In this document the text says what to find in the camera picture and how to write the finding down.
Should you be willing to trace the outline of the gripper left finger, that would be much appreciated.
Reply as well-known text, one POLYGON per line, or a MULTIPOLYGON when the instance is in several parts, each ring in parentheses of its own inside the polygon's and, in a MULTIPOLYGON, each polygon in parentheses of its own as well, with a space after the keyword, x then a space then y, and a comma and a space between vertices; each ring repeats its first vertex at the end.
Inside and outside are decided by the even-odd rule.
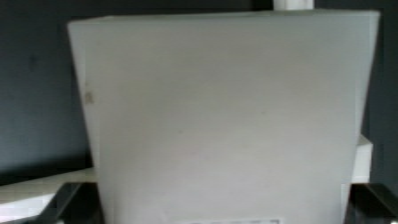
POLYGON ((69 182, 62 185, 33 224, 103 224, 97 185, 69 182))

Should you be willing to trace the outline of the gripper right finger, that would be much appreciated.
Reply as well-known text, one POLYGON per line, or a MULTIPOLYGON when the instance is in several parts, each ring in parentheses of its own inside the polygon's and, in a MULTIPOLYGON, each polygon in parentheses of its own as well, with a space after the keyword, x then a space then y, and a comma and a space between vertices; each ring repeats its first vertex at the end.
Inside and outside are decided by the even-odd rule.
POLYGON ((398 196, 383 184, 351 185, 342 224, 398 224, 398 196))

